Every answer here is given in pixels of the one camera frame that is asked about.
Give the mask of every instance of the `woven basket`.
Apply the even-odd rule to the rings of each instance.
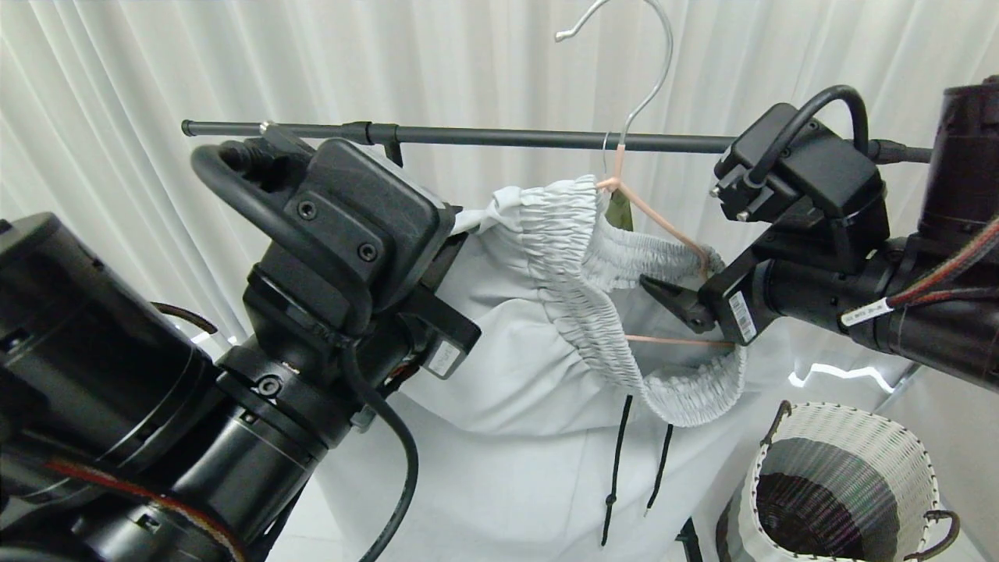
[[[960,528],[939,503],[933,465],[912,432],[839,404],[784,402],[718,520],[718,557],[926,560]],[[946,538],[923,550],[943,518]]]

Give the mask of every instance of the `hanger bar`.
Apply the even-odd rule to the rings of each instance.
[[[523,148],[569,148],[601,150],[605,148],[607,133],[585,131],[538,131],[526,129],[463,129],[452,127],[407,127],[389,123],[358,121],[343,125],[283,124],[292,134],[307,139],[346,138],[367,145],[452,144],[465,146],[514,146]],[[221,121],[181,122],[181,130],[189,137],[203,135],[258,136],[260,123]],[[694,154],[721,154],[735,137],[699,135],[652,135],[630,133],[628,151],[637,152],[687,152]],[[870,151],[879,152],[871,141]],[[904,147],[904,154],[894,162],[929,162],[930,149]]]

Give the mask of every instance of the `curtain fold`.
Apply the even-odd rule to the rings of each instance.
[[[634,132],[737,135],[778,101],[855,86],[873,138],[928,146],[945,87],[999,69],[994,0],[666,0],[671,70]],[[0,2],[0,214],[54,211],[150,299],[246,337],[240,301],[266,238],[188,164],[182,119],[618,130],[663,56],[656,18],[615,0],[554,44],[587,0]],[[843,107],[819,116],[850,131]],[[613,139],[608,141],[613,148]],[[569,150],[404,146],[443,198],[603,173]],[[761,225],[728,222],[711,155],[629,154],[624,177],[726,258]],[[894,232],[914,230],[926,166],[882,167]],[[656,232],[635,214],[635,228]],[[807,369],[896,365],[796,324]]]

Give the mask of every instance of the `robotic arm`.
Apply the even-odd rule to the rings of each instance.
[[[697,292],[645,290],[694,331],[747,344],[790,316],[999,389],[999,83],[946,96],[918,233],[888,238],[863,103],[837,87],[774,106],[715,167],[725,215],[770,228]],[[836,99],[853,143],[813,119]],[[435,296],[457,209],[343,139],[261,132],[192,156],[273,240],[244,293],[255,334],[218,364],[53,215],[0,221],[0,560],[264,560],[376,414],[410,470],[364,560],[392,538],[418,462],[385,397],[420,367],[447,378],[480,336]]]

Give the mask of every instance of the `clothes hanger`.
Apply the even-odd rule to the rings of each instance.
[[[589,8],[582,14],[579,21],[575,23],[570,29],[564,31],[559,31],[555,33],[554,39],[555,43],[560,43],[565,39],[570,39],[575,37],[575,35],[582,29],[586,21],[596,13],[596,10],[600,9],[604,4],[610,0],[596,0],[593,2]],[[655,224],[662,227],[666,232],[671,234],[674,238],[679,240],[684,246],[690,248],[700,260],[700,276],[703,280],[707,280],[707,266],[708,266],[708,256],[707,252],[704,251],[696,242],[688,238],[685,234],[680,232],[676,227],[664,219],[661,215],[655,212],[647,203],[645,203],[641,197],[635,192],[631,191],[630,188],[621,180],[621,169],[624,165],[624,150],[625,150],[625,140],[627,138],[628,130],[631,128],[631,122],[634,118],[638,116],[641,110],[645,109],[652,98],[659,93],[662,89],[662,85],[666,82],[666,76],[669,73],[669,65],[673,58],[673,31],[669,25],[669,17],[666,15],[665,9],[662,8],[657,0],[643,0],[648,4],[653,10],[655,10],[655,15],[658,16],[659,21],[662,23],[662,30],[666,40],[666,56],[662,63],[662,71],[659,73],[659,78],[655,81],[652,86],[652,91],[642,99],[627,117],[624,119],[624,125],[621,127],[620,136],[617,138],[617,149],[614,152],[614,173],[611,177],[604,179],[603,181],[596,184],[596,187],[601,189],[607,189],[609,191],[619,191],[628,201],[630,201],[635,207],[641,212],[645,213],[650,219],[652,219]],[[606,146],[606,137],[604,137],[604,146]],[[604,174],[606,174],[606,163],[604,162]],[[625,339],[630,341],[640,341],[640,342],[652,342],[652,343],[664,343],[664,344],[683,344],[683,345],[703,345],[703,346],[732,346],[731,342],[726,341],[704,341],[704,340],[689,340],[689,339],[676,339],[676,338],[658,338],[652,336],[639,336],[639,335],[628,335],[624,336]]]

